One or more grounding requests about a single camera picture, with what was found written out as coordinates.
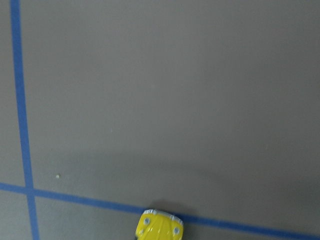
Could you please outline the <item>yellow beetle toy car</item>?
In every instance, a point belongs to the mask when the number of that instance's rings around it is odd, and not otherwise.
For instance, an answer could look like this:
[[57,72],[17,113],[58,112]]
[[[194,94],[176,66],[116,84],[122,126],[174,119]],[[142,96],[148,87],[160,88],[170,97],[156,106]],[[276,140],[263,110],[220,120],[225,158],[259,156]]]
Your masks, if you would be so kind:
[[136,240],[182,240],[183,235],[183,221],[159,209],[145,210],[135,230]]

